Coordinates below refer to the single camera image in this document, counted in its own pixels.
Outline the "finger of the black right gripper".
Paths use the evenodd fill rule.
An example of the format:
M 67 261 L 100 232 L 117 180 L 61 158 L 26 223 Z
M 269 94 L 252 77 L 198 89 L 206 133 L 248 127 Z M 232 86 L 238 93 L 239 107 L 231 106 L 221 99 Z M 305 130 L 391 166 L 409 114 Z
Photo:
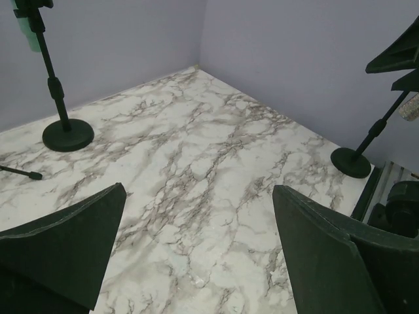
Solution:
M 365 72 L 387 73 L 418 68 L 418 18 L 385 51 L 369 62 Z
M 419 92 L 419 69 L 415 69 L 392 84 L 392 91 Z

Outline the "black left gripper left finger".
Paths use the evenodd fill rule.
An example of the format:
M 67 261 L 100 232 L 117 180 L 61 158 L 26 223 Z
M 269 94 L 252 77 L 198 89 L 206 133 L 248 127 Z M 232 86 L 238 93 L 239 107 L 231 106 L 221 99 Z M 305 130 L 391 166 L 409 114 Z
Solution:
M 2 313 L 94 310 L 126 203 L 116 183 L 1 232 Z

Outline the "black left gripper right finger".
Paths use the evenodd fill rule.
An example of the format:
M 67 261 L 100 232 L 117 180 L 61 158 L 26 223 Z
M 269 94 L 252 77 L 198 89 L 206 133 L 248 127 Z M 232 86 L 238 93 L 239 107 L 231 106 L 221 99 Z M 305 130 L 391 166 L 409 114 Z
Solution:
M 272 199 L 299 313 L 418 312 L 418 235 L 362 223 L 284 185 Z

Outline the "black round-base stand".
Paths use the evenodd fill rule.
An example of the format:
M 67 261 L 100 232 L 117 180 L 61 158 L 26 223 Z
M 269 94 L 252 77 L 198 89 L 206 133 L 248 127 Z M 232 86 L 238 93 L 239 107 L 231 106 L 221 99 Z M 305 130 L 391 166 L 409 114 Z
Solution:
M 356 150 L 340 147 L 331 153 L 331 161 L 340 172 L 356 179 L 363 179 L 369 176 L 371 164 L 364 157 L 363 153 L 372 141 L 382 133 L 387 125 L 388 119 L 400 104 L 402 104 L 408 94 L 409 92 L 402 92 L 387 113 L 373 124 L 366 138 Z
M 56 104 L 60 117 L 59 121 L 51 123 L 43 131 L 43 143 L 50 150 L 57 152 L 73 152 L 87 147 L 94 139 L 94 130 L 89 123 L 68 117 L 64 90 L 59 78 L 55 75 L 45 41 L 45 25 L 39 9 L 43 7 L 51 9 L 54 3 L 52 1 L 14 1 L 13 4 L 15 17 L 27 21 L 29 31 L 38 42 L 48 73 L 47 84 L 50 96 Z

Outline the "green microphone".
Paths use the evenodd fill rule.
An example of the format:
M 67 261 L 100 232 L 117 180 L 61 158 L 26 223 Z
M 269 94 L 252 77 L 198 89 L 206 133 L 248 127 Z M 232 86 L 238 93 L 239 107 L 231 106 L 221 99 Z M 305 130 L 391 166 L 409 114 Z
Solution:
M 11 0 L 10 2 L 12 3 L 13 12 L 19 23 L 20 30 L 25 35 L 31 51 L 40 52 L 41 48 L 39 46 L 36 34 L 32 32 L 30 28 L 27 12 L 25 10 L 19 9 L 15 0 Z

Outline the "rhinestone microphone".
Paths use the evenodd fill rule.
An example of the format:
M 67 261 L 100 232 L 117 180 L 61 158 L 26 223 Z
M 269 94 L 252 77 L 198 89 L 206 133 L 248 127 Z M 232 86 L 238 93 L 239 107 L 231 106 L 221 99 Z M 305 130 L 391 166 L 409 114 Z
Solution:
M 419 117 L 419 94 L 413 96 L 400 107 L 399 115 L 408 122 L 412 122 Z

